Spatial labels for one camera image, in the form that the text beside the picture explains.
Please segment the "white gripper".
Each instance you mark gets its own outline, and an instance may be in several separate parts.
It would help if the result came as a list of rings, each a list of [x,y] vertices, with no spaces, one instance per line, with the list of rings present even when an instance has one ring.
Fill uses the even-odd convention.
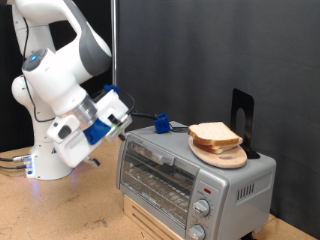
[[[121,141],[127,138],[124,130],[129,126],[128,107],[114,90],[106,93],[97,103],[89,97],[70,114],[54,121],[54,147],[62,160],[71,168],[82,160],[99,167],[89,154],[103,141]]]

